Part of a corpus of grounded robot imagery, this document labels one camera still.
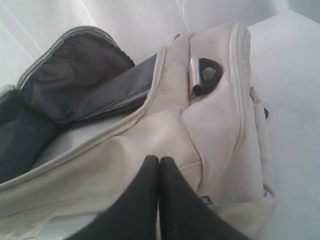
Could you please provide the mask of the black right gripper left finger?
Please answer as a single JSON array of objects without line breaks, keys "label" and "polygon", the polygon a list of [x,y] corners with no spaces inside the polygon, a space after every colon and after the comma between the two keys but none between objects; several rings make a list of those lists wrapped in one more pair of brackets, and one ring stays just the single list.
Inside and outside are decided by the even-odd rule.
[{"label": "black right gripper left finger", "polygon": [[159,159],[145,157],[122,195],[69,240],[155,240]]}]

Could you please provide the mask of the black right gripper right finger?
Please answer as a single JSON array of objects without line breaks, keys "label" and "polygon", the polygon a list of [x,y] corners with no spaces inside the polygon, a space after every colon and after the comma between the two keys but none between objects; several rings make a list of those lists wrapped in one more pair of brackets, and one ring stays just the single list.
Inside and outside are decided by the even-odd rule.
[{"label": "black right gripper right finger", "polygon": [[203,203],[171,157],[160,160],[159,221],[163,240],[245,239]]}]

